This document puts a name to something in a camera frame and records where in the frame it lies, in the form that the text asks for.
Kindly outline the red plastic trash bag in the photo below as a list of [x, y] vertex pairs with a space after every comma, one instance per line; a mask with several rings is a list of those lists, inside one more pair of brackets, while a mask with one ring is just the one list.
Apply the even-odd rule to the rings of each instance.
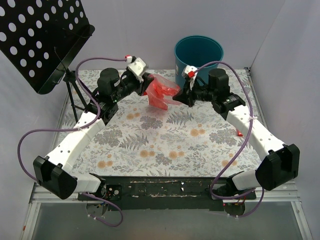
[[168, 105], [181, 105], [179, 101], [173, 100], [180, 87], [173, 81], [159, 74], [150, 74], [152, 82], [145, 91], [148, 96], [149, 105], [167, 111]]

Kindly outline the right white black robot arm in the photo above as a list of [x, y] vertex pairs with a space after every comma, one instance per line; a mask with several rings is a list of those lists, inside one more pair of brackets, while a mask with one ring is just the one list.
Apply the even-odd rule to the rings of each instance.
[[208, 73], [208, 83], [200, 85], [197, 68], [187, 66], [182, 72], [183, 88], [173, 100], [193, 107], [196, 101], [210, 102], [216, 113], [233, 125], [257, 152], [261, 163], [257, 169], [229, 176], [225, 185], [209, 191], [215, 199], [237, 199], [261, 187], [271, 191], [298, 176], [300, 150], [295, 144], [287, 145], [275, 137], [253, 116], [252, 106], [230, 91], [229, 76], [221, 68]]

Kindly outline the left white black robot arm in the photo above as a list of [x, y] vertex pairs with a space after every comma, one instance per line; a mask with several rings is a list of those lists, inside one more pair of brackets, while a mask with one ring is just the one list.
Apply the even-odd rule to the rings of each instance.
[[93, 99], [74, 126], [76, 130], [70, 132], [47, 156], [37, 156], [33, 161], [37, 183], [62, 200], [81, 192], [89, 193], [95, 200], [103, 199], [107, 191], [102, 178], [93, 173], [72, 176], [73, 165], [95, 135], [116, 114], [118, 102], [133, 92], [145, 95], [153, 80], [149, 72], [145, 72], [139, 81], [128, 69], [122, 75], [114, 68], [102, 70], [97, 87], [91, 93]]

